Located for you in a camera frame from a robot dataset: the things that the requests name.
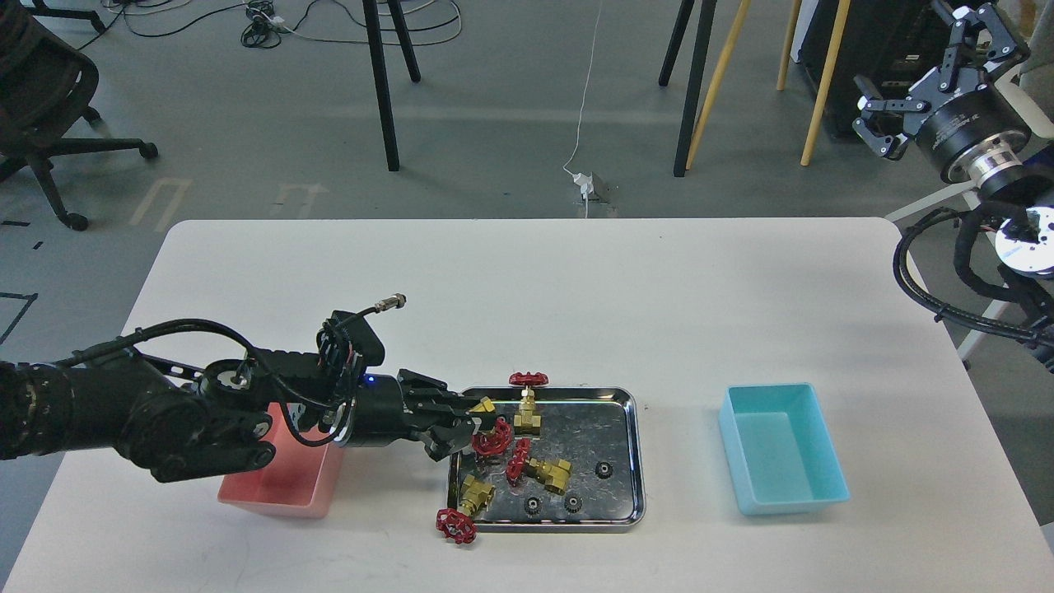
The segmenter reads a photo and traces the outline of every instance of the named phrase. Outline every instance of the pink bin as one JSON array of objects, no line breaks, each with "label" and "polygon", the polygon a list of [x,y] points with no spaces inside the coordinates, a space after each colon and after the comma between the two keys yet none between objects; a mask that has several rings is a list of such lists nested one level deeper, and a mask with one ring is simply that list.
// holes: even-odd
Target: pink bin
[{"label": "pink bin", "polygon": [[[275,447],[274,459],[261,470],[225,476],[216,498],[261,515],[325,517],[333,502],[344,448],[310,448],[296,442],[281,421],[278,406],[273,403],[268,410],[276,421],[264,437]],[[306,435],[313,440],[324,436],[318,431]]]}]

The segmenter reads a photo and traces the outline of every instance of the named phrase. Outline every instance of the electrical cable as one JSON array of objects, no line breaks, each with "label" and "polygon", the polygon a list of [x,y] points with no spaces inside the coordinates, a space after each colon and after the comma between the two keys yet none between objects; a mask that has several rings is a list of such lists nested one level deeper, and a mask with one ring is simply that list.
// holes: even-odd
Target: electrical cable
[{"label": "electrical cable", "polygon": [[105,25],[104,27],[102,27],[102,33],[99,33],[99,34],[97,34],[97,35],[96,35],[95,37],[93,37],[93,38],[89,39],[89,40],[87,40],[87,42],[85,42],[85,43],[84,43],[83,45],[81,45],[80,47],[77,47],[77,51],[79,52],[79,51],[83,50],[84,47],[87,47],[87,46],[89,46],[89,45],[91,45],[92,43],[95,43],[95,41],[96,41],[96,40],[97,40],[98,38],[100,38],[100,37],[102,37],[103,35],[105,35],[105,33],[106,33],[108,31],[110,31],[110,28],[111,28],[111,27],[113,27],[113,26],[114,26],[114,23],[115,23],[115,22],[117,22],[117,19],[121,18],[121,13],[117,13],[117,16],[115,16],[115,17],[113,18],[113,20],[111,20],[111,21],[110,21],[110,24],[108,24],[108,25]]},{"label": "electrical cable", "polygon": [[241,46],[259,50],[273,50],[281,45],[279,28],[274,24],[274,2],[272,0],[249,0],[246,5],[246,16],[250,23],[241,32]]},{"label": "electrical cable", "polygon": [[[579,108],[579,125],[577,131],[574,132],[574,150],[571,151],[571,156],[568,157],[567,162],[565,162],[563,166],[564,171],[571,177],[574,177],[574,173],[571,173],[567,169],[567,165],[570,164],[572,160],[574,160],[574,155],[579,152],[579,141],[582,139],[582,116],[586,112],[586,93],[589,91],[589,77],[592,75],[593,55],[597,52],[597,32],[600,29],[600,15],[602,12],[604,12],[604,0],[600,0],[600,5],[597,8],[597,22],[593,23],[593,40],[592,44],[589,46],[589,68],[586,70],[586,83],[585,87],[582,88],[582,106]],[[588,200],[586,200],[587,216],[589,213],[588,209],[589,209],[589,202]]]},{"label": "electrical cable", "polygon": [[[422,4],[419,6],[414,6],[413,8],[410,8],[409,11],[403,11],[403,16],[412,15],[413,13],[416,13],[417,11],[427,8],[427,7],[431,6],[434,3],[435,3],[435,0],[428,0],[427,2],[425,2],[424,4]],[[379,16],[379,17],[390,17],[390,16],[392,16],[392,14],[391,13],[380,13],[380,12],[378,12],[377,16]]]},{"label": "electrical cable", "polygon": [[280,390],[276,394],[276,399],[278,400],[279,408],[281,409],[282,419],[286,422],[286,427],[289,430],[290,434],[300,444],[306,447],[325,446],[336,439],[336,437],[347,427],[348,419],[351,416],[349,414],[344,415],[340,424],[338,427],[334,427],[332,433],[328,437],[315,441],[306,439],[304,435],[296,429],[295,422],[293,422],[293,419],[290,416],[289,400],[286,399],[285,395],[291,396],[297,403],[311,404],[315,408],[321,409],[327,412],[336,411],[337,409],[339,409],[340,406],[344,406],[348,402],[341,400],[335,404],[326,403],[298,393],[295,389],[289,386],[279,375],[277,375],[274,372],[274,370],[266,362],[259,350],[256,347],[254,347],[251,342],[249,342],[248,339],[246,339],[243,336],[241,336],[240,334],[238,334],[237,332],[231,330],[226,325],[209,320],[178,319],[178,320],[168,321],[164,323],[159,323],[157,325],[153,325],[147,329],[138,329],[132,335],[123,336],[117,338],[116,340],[112,340],[103,344],[92,347],[91,349],[81,353],[75,352],[73,357],[56,361],[53,364],[55,367],[62,367],[62,368],[76,367],[78,364],[82,364],[84,362],[98,359],[100,357],[116,353],[118,351],[128,349],[135,344],[145,342],[148,340],[153,340],[155,338],[160,338],[162,336],[172,336],[174,334],[186,334],[195,332],[223,336],[226,338],[233,340],[234,342],[236,342],[238,345],[240,345],[246,350],[248,357],[253,359],[256,362],[256,364],[258,364],[260,369],[262,369],[264,372],[271,379],[274,380],[275,384],[277,384],[280,388]]},{"label": "electrical cable", "polygon": [[1054,337],[1051,337],[1049,334],[1031,328],[1012,325],[954,308],[937,299],[936,296],[925,291],[912,277],[911,269],[907,265],[907,252],[912,241],[926,229],[949,220],[960,220],[967,214],[968,212],[958,212],[950,207],[939,207],[907,228],[904,236],[897,243],[893,256],[893,275],[897,284],[913,301],[936,314],[935,321],[948,320],[968,330],[976,330],[977,332],[1009,338],[1026,344],[1054,348]]},{"label": "electrical cable", "polygon": [[[144,4],[140,4],[138,2],[131,2],[131,3],[130,2],[117,2],[117,3],[114,3],[114,4],[106,4],[105,2],[103,2],[102,3],[102,7],[105,8],[106,11],[110,11],[111,13],[113,13],[113,14],[116,15],[116,14],[119,14],[120,11],[115,11],[114,8],[116,8],[117,6],[120,6],[121,11],[124,11],[125,14],[128,14],[128,16],[130,16],[130,17],[147,17],[147,16],[150,16],[150,15],[156,15],[158,13],[163,13],[165,11],[173,11],[175,8],[182,8],[183,6],[186,6],[186,5],[190,4],[191,2],[193,2],[193,0],[183,0],[183,2],[180,3],[180,4],[176,4],[174,6],[169,6],[168,5],[168,4],[171,4],[175,0],[164,0],[163,2],[158,2],[157,4],[145,4],[145,5]],[[129,6],[135,6],[137,8],[154,8],[154,9],[147,9],[147,11],[132,13],[132,12],[128,12],[128,7]]]},{"label": "electrical cable", "polygon": [[120,338],[117,338],[116,340],[112,340],[110,342],[105,342],[102,344],[97,344],[83,352],[76,352],[74,353],[74,356],[60,361],[56,361],[53,364],[55,364],[56,367],[63,367],[63,368],[76,367],[86,361],[95,360],[99,357],[111,355],[113,353],[128,349],[130,347],[134,347],[136,344],[140,344],[149,340],[154,340],[155,338],[172,336],[175,334],[188,334],[188,333],[216,334],[218,336],[229,338],[234,342],[236,342],[238,345],[240,345],[242,349],[245,349],[246,352],[248,353],[248,356],[253,360],[255,360],[256,363],[259,364],[260,369],[265,371],[265,373],[273,376],[278,387],[281,388],[287,394],[289,394],[296,400],[304,401],[308,404],[311,404],[314,408],[326,411],[336,410],[339,407],[339,403],[337,404],[327,403],[301,395],[299,392],[297,392],[295,389],[289,386],[280,376],[274,373],[274,370],[271,369],[270,364],[268,364],[267,361],[264,360],[260,351],[256,347],[254,347],[249,340],[247,340],[243,336],[241,336],[240,334],[238,334],[237,332],[231,330],[226,325],[203,319],[178,319],[173,321],[167,321],[164,323],[159,323],[157,325],[152,325],[147,329],[139,329],[136,330],[135,333],[129,336],[122,336]]},{"label": "electrical cable", "polygon": [[[338,2],[337,0],[330,0],[330,1],[333,2],[334,4],[337,4],[341,8],[344,8],[344,12],[348,15],[348,18],[350,18],[352,20],[352,22],[354,22],[355,24],[357,24],[359,26],[363,26],[363,27],[366,26],[364,23],[359,22],[358,19],[355,18],[355,16],[351,13],[351,11],[348,8],[347,5],[345,5],[341,2]],[[318,3],[318,2],[319,2],[319,0],[312,0],[312,2],[308,4],[307,8],[305,8],[304,16],[301,16],[300,19],[296,21],[296,24],[294,24],[292,27],[277,25],[277,26],[280,26],[279,33],[289,33],[291,35],[294,35],[296,37],[300,37],[300,38],[307,39],[309,41],[318,41],[318,42],[323,42],[323,43],[351,43],[351,44],[359,44],[359,45],[365,45],[365,44],[369,43],[369,41],[367,41],[365,39],[327,39],[327,38],[312,37],[310,35],[305,35],[302,33],[300,33],[298,31],[298,28],[304,23],[304,21],[308,18],[309,14],[311,13],[311,8],[316,3]],[[458,36],[461,36],[462,31],[464,29],[464,24],[463,24],[463,21],[462,21],[461,6],[457,4],[457,2],[455,0],[448,0],[448,2],[450,3],[450,6],[454,9],[454,16],[453,17],[451,17],[451,18],[447,19],[446,21],[441,22],[438,24],[433,24],[433,25],[423,26],[423,27],[417,27],[417,28],[408,28],[407,31],[409,33],[421,33],[421,32],[425,32],[425,31],[433,31],[433,29],[442,28],[442,27],[447,26],[449,24],[453,24],[455,22],[457,23],[457,31],[455,31],[452,35],[450,35],[446,39],[440,39],[437,41],[415,42],[415,43],[411,43],[412,46],[414,46],[414,47],[428,47],[428,46],[431,46],[431,45],[440,45],[442,43],[448,43],[450,41],[453,41]],[[411,11],[405,12],[404,15],[407,15],[407,14],[410,14],[410,13],[415,13],[415,12],[424,8],[425,6],[431,5],[432,3],[434,3],[434,0],[426,2],[422,6],[413,8]],[[391,33],[391,32],[394,32],[395,29],[394,28],[382,28],[380,31],[383,33],[384,32]],[[396,41],[385,41],[383,44],[384,45],[398,45],[399,43],[396,42]]]},{"label": "electrical cable", "polygon": [[132,23],[129,22],[129,19],[128,19],[128,13],[124,14],[124,25],[132,33],[132,35],[135,35],[136,37],[147,37],[147,38],[151,38],[151,39],[156,39],[158,37],[168,37],[170,35],[175,35],[177,33],[181,33],[181,32],[187,31],[188,28],[190,28],[195,23],[198,23],[198,22],[204,20],[208,17],[211,17],[213,15],[216,15],[216,14],[219,14],[219,13],[222,13],[222,12],[226,12],[226,11],[231,11],[231,9],[234,9],[234,8],[239,8],[241,6],[243,6],[243,4],[239,2],[237,4],[233,4],[233,5],[227,6],[225,8],[217,8],[215,11],[212,11],[210,13],[206,13],[206,14],[199,16],[198,18],[192,20],[191,22],[184,24],[183,26],[181,26],[181,27],[179,27],[179,28],[177,28],[175,31],[170,31],[168,33],[158,33],[158,34],[139,33],[139,32],[135,31],[134,28],[132,28]]},{"label": "electrical cable", "polygon": [[963,283],[971,290],[988,296],[989,299],[1006,301],[1008,303],[1020,303],[1027,299],[1027,295],[1011,288],[1003,288],[994,283],[989,283],[977,275],[970,266],[971,253],[977,235],[980,233],[984,220],[988,218],[1010,219],[1012,224],[1018,228],[1028,228],[1029,217],[1023,206],[1008,203],[1006,201],[987,200],[962,217],[962,229],[955,239],[955,257],[953,260],[955,273]]}]

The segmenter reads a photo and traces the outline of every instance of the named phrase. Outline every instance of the yellow wooden leg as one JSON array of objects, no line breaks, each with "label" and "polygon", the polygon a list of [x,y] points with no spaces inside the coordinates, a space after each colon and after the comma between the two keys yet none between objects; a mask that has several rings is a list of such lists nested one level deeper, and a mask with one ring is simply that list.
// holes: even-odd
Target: yellow wooden leg
[{"label": "yellow wooden leg", "polygon": [[688,161],[684,165],[685,169],[691,169],[691,162],[696,159],[696,152],[699,151],[699,140],[703,138],[703,127],[706,127],[706,120],[710,118],[710,110],[714,108],[714,101],[718,98],[721,80],[724,79],[728,61],[731,60],[731,51],[736,48],[736,41],[739,39],[739,32],[743,28],[746,11],[749,7],[750,0],[742,0],[739,3],[739,11],[736,12],[736,19],[731,22],[731,31],[728,32],[728,39],[725,40],[725,45],[721,48],[721,56],[718,58],[718,65],[714,68],[710,86],[706,90],[706,99],[703,100],[703,107],[696,120],[696,130],[691,134],[691,143],[688,145]]},{"label": "yellow wooden leg", "polygon": [[808,136],[805,137],[805,150],[801,153],[802,166],[808,166],[813,160],[813,150],[816,147],[816,136],[820,133],[820,119],[823,117],[823,105],[827,102],[827,92],[831,91],[831,79],[835,74],[835,62],[838,61],[838,48],[842,45],[842,35],[845,34],[845,20],[850,15],[850,0],[838,0],[838,13],[835,15],[835,28],[831,32],[831,44],[827,45],[827,58],[823,62],[823,76],[820,78],[820,88],[816,93],[816,104],[813,105],[813,120],[808,123]]},{"label": "yellow wooden leg", "polygon": [[782,91],[787,82],[787,65],[790,62],[790,45],[794,44],[794,29],[798,25],[798,14],[801,13],[801,0],[794,0],[790,5],[790,20],[787,21],[787,34],[783,37],[783,55],[780,58],[780,75],[776,79],[776,90]]}]

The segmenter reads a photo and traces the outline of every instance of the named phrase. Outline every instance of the gear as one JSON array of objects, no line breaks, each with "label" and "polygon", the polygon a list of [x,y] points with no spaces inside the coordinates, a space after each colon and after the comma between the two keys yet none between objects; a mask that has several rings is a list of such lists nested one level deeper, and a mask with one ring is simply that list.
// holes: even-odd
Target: gear
[{"label": "gear", "polygon": [[542,512],[542,500],[536,496],[532,496],[527,500],[524,500],[524,511],[528,515],[538,515]]},{"label": "gear", "polygon": [[598,478],[606,480],[611,477],[611,474],[614,474],[614,468],[612,468],[607,461],[601,461],[597,463],[597,468],[593,469],[593,472],[597,474]]},{"label": "gear", "polygon": [[567,493],[564,497],[564,509],[567,509],[568,513],[578,513],[582,510],[582,497],[574,493]]}]

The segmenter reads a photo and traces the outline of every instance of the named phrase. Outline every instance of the robotic arm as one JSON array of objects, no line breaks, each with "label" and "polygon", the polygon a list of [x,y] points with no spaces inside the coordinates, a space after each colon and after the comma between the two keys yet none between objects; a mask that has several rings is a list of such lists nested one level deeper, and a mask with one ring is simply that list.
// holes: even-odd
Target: robotic arm
[{"label": "robotic arm", "polygon": [[[333,312],[317,353],[257,349],[220,324],[176,320],[52,364],[0,362],[0,459],[112,447],[159,482],[258,470],[274,458],[274,447],[260,439],[275,421],[268,407],[277,402],[280,421],[306,447],[408,439],[424,442],[438,461],[493,430],[496,415],[410,371],[368,373],[385,350],[365,318],[405,304],[396,294],[358,314]],[[246,357],[200,370],[134,348],[186,332],[231,338]],[[305,433],[315,428],[328,436],[309,440]]]},{"label": "robotic arm", "polygon": [[[877,155],[891,160],[914,140],[941,180],[973,181],[981,203],[970,212],[938,209],[907,229],[897,245],[894,274],[912,299],[936,314],[935,320],[1016,340],[1054,372],[1054,299],[1036,281],[1054,278],[1054,173],[1018,158],[1032,130],[995,86],[1030,51],[994,4],[952,11],[943,0],[933,0],[933,8],[951,27],[941,64],[903,99],[885,99],[871,80],[857,76],[863,96],[853,127]],[[1028,317],[1023,325],[956,309],[912,278],[909,245],[925,229],[949,220],[959,224],[956,274],[978,294],[1019,305]],[[995,233],[1001,285],[971,266],[981,232]]]}]

